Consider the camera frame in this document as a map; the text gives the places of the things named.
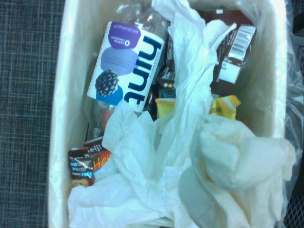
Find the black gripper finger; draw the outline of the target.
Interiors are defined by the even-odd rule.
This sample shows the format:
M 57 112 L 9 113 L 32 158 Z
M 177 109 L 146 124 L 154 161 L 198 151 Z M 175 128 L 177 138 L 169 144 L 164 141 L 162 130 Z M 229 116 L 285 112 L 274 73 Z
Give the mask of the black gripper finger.
M 186 169 L 180 178 L 179 196 L 189 217 L 197 226 L 214 225 L 213 198 L 200 185 L 191 167 Z

